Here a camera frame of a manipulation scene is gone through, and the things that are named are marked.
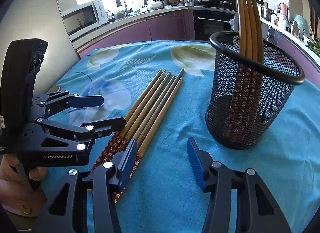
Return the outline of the pink left sleeve forearm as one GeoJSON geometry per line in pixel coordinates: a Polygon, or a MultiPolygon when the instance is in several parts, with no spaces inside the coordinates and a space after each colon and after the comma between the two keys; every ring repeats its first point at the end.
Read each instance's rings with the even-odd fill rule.
{"type": "Polygon", "coordinates": [[[41,187],[26,190],[21,183],[1,179],[1,205],[10,215],[35,219],[46,200],[41,187]]]}

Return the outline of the person's left hand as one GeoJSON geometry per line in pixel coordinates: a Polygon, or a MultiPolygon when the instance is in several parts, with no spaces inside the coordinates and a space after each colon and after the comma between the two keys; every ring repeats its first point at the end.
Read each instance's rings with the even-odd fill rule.
{"type": "Polygon", "coordinates": [[[18,169],[21,168],[21,163],[15,154],[5,154],[1,161],[1,200],[5,198],[23,199],[24,197],[35,197],[38,199],[47,200],[41,189],[32,190],[24,186],[24,181],[27,178],[33,182],[40,182],[47,174],[48,167],[37,166],[29,171],[29,175],[19,175],[18,169]]]}

